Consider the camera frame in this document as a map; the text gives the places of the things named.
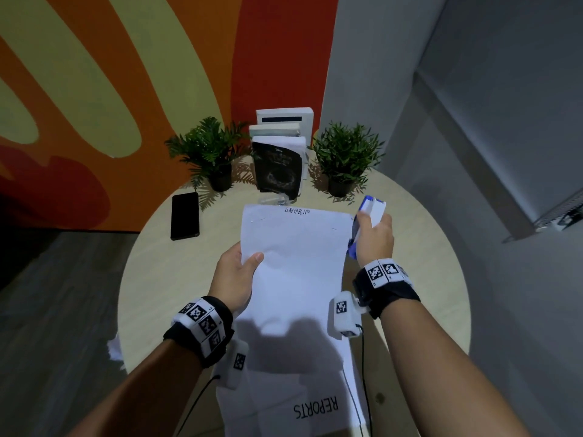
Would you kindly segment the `person's left hand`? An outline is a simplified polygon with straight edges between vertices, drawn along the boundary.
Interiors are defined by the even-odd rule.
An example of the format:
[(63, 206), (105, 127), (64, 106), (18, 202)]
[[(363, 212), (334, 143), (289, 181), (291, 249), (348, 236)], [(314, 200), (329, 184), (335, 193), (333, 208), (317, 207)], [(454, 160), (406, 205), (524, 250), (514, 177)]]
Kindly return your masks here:
[(226, 250), (217, 262), (208, 296), (217, 298), (236, 314), (244, 310), (252, 293), (254, 274), (242, 271), (241, 244), (237, 242)]

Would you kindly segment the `person's right hand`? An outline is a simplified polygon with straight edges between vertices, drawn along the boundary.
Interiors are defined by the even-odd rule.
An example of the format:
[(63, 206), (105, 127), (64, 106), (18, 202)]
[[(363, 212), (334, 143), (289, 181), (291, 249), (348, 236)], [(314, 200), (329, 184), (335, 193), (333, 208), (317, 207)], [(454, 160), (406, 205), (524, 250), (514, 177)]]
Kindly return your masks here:
[(361, 230), (357, 242), (357, 262), (361, 268), (379, 259), (392, 259), (395, 238), (391, 215), (384, 213), (383, 218), (371, 230)]

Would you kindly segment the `blue and white stapler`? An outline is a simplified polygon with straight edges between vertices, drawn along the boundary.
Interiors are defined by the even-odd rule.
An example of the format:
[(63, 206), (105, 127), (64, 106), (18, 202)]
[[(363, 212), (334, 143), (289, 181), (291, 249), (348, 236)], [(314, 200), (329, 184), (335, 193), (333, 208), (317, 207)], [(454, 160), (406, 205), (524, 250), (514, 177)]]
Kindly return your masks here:
[(357, 215), (360, 212), (367, 214), (370, 218), (371, 226), (375, 227), (382, 220), (386, 205), (386, 202), (382, 200), (374, 198), (370, 195), (365, 195), (353, 219), (352, 233), (347, 247), (348, 257), (352, 258), (353, 260), (357, 260), (357, 242), (361, 232)]

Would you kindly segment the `person's left forearm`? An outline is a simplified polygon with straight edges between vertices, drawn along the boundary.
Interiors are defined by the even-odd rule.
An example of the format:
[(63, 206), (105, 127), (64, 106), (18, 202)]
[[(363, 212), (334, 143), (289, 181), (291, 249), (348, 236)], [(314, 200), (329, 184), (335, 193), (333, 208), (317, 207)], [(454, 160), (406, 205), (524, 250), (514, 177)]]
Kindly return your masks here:
[(201, 373), (196, 354), (164, 340), (67, 437), (172, 437)]

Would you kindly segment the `person's right forearm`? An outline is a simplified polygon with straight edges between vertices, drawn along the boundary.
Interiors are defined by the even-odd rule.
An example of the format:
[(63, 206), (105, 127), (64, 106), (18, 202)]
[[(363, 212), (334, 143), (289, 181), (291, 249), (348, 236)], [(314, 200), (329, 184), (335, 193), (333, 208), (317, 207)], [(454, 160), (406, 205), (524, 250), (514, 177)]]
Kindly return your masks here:
[(498, 389), (419, 301), (394, 301), (380, 320), (422, 437), (530, 437)]

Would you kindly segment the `green potted plant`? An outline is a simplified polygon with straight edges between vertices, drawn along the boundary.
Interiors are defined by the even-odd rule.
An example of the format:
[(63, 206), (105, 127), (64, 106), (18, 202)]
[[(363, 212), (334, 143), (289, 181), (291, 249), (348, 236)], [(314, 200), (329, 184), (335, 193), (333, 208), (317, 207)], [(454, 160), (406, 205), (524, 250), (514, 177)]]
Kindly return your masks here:
[(186, 134), (172, 135), (164, 146), (170, 158), (188, 165), (190, 184), (199, 194), (202, 211), (223, 197), (233, 183), (255, 185), (248, 122), (221, 124), (215, 117), (206, 117)]
[(327, 190), (334, 198), (346, 198), (363, 189), (368, 173), (380, 164), (383, 141), (363, 124), (348, 126), (330, 122), (314, 136), (311, 148), (320, 172), (327, 178)]

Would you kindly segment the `black right wrist band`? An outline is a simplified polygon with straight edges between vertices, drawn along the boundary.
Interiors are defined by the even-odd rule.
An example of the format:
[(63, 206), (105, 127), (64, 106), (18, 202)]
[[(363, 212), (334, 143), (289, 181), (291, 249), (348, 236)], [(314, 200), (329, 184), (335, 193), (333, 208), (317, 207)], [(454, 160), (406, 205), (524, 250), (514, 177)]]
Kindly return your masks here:
[(420, 301), (404, 269), (391, 258), (375, 259), (366, 264), (353, 280), (359, 305), (368, 308), (373, 319), (397, 300)]

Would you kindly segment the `black wrist band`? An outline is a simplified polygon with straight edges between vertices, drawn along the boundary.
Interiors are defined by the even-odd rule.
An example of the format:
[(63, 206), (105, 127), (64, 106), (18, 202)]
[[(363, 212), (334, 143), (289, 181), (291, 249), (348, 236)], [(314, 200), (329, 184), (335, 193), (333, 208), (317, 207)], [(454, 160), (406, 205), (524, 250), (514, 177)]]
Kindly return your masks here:
[(234, 336), (234, 317), (230, 309), (214, 296), (190, 301), (171, 321), (164, 340), (171, 340), (193, 352), (202, 368), (217, 364)]
[(391, 258), (375, 259), (366, 264), (353, 280), (359, 305), (368, 308), (373, 319), (397, 300), (420, 301), (404, 269)]

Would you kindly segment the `black smartphone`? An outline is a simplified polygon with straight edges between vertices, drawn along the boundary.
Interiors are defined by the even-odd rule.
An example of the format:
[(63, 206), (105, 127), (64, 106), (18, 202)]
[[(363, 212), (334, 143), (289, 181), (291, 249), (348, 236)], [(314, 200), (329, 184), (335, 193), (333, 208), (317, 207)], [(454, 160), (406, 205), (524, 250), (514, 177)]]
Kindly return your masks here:
[(171, 199), (170, 239), (179, 241), (200, 235), (199, 194), (195, 191)]

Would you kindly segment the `black left wrist band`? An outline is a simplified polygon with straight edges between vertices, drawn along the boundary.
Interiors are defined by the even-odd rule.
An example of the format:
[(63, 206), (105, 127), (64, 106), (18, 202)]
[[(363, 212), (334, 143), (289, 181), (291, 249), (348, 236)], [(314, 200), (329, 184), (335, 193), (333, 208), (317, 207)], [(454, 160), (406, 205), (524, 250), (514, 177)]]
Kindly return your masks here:
[(234, 336), (234, 317), (230, 309), (214, 296), (190, 301), (171, 321), (164, 340), (171, 340), (193, 352), (202, 368), (217, 364)]

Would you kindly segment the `cream cover book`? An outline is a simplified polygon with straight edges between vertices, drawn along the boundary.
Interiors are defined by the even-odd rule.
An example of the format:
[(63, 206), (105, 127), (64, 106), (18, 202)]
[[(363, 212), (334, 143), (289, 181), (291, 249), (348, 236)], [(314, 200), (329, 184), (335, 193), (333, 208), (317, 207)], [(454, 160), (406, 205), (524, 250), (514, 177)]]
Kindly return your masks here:
[(277, 136), (277, 137), (299, 137), (301, 136), (301, 127), (298, 122), (281, 122), (252, 124), (248, 127), (251, 138)]

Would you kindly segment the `white cover book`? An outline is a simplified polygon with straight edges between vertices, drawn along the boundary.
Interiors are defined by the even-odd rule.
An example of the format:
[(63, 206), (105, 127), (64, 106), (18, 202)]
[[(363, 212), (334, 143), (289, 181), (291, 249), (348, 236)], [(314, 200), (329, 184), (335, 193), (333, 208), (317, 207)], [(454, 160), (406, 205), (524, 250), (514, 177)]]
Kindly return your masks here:
[(314, 111), (311, 107), (257, 109), (256, 116), (257, 124), (299, 124), (300, 135), (307, 139), (314, 133)]

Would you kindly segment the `white printed paper sheet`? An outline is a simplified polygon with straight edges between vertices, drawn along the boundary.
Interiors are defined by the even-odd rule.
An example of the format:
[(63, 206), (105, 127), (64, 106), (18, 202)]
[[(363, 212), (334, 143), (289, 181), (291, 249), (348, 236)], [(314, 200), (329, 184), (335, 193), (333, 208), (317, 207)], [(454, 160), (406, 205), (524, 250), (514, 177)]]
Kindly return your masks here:
[(257, 336), (237, 390), (216, 387), (225, 437), (365, 437), (370, 414), (348, 339)]

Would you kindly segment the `white paper scrap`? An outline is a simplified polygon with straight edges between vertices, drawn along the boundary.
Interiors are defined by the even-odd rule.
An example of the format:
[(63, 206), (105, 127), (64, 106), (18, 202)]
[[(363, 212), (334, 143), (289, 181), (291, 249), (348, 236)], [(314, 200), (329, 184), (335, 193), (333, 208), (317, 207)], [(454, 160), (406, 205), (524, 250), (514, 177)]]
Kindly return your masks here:
[(119, 332), (116, 332), (114, 338), (107, 341), (107, 351), (109, 359), (113, 362), (119, 363), (121, 365), (121, 371), (126, 371), (127, 369), (122, 355)]

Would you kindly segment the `grey window blind rail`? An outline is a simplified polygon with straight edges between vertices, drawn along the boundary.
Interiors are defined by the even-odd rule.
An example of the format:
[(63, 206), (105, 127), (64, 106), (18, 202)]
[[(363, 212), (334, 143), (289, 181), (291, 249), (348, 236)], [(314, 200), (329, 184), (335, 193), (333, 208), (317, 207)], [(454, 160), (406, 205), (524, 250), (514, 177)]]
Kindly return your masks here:
[(537, 219), (534, 230), (542, 232), (551, 227), (562, 232), (580, 221), (583, 221), (583, 188)]

